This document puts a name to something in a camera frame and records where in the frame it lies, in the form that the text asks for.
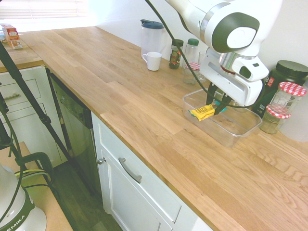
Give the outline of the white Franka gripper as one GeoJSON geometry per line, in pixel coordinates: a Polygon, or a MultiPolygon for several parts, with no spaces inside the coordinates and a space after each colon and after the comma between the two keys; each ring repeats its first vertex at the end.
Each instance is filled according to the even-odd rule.
{"type": "Polygon", "coordinates": [[[209,48],[201,62],[200,72],[211,82],[206,105],[213,103],[214,115],[225,111],[232,99],[241,106],[254,104],[263,88],[264,64],[257,56],[218,53],[209,48]],[[217,87],[224,93],[215,93],[217,87]]]}

